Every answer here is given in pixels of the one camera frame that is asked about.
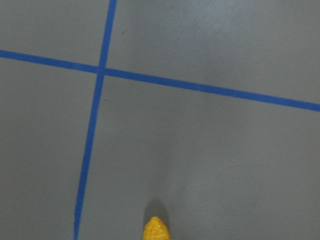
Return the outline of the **yellow toy corn cob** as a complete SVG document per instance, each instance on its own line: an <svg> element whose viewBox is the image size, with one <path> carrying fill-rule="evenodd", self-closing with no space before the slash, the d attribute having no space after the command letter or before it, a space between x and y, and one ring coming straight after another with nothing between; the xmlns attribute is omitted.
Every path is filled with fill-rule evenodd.
<svg viewBox="0 0 320 240"><path fill-rule="evenodd" d="M164 222L153 216L144 226L142 240L171 240L171 235Z"/></svg>

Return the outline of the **brown paper table cover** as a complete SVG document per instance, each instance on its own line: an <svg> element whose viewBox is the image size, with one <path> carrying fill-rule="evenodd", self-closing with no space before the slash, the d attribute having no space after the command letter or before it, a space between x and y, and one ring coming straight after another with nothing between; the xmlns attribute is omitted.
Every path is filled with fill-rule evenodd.
<svg viewBox="0 0 320 240"><path fill-rule="evenodd" d="M317 0L3 0L0 237L320 237Z"/></svg>

